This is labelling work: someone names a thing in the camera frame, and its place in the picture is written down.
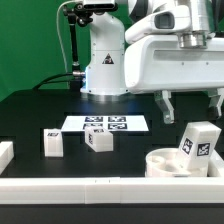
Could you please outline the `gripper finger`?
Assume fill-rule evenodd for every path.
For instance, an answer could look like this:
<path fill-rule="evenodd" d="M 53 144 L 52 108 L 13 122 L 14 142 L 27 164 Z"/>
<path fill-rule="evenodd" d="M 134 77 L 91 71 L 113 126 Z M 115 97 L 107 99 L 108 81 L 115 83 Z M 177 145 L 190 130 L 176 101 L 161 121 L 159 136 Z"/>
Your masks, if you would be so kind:
<path fill-rule="evenodd" d="M 174 108 L 170 102 L 171 92 L 167 90 L 157 91 L 154 93 L 155 102 L 162 111 L 165 124 L 174 122 Z"/>
<path fill-rule="evenodd" d="M 208 114 L 210 118 L 220 118 L 222 116 L 222 104 L 224 103 L 224 88 L 210 89 Z"/>

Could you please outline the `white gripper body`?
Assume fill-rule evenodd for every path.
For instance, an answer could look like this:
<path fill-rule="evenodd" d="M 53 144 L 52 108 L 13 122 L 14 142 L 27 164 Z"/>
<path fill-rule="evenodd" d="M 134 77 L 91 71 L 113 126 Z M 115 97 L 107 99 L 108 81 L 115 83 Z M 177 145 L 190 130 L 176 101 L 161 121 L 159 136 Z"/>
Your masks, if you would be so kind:
<path fill-rule="evenodd" d="M 126 86 L 132 93 L 224 87 L 224 38 L 210 5 L 145 5 L 125 32 Z"/>

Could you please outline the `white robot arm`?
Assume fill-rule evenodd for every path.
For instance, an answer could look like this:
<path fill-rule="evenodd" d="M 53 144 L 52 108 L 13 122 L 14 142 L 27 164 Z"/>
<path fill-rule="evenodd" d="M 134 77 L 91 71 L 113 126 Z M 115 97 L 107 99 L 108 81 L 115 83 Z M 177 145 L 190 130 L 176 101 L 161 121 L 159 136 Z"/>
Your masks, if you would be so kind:
<path fill-rule="evenodd" d="M 206 91 L 209 115 L 222 116 L 224 0 L 84 0 L 93 13 L 85 90 L 93 95 L 152 93 L 174 121 L 174 91 Z"/>

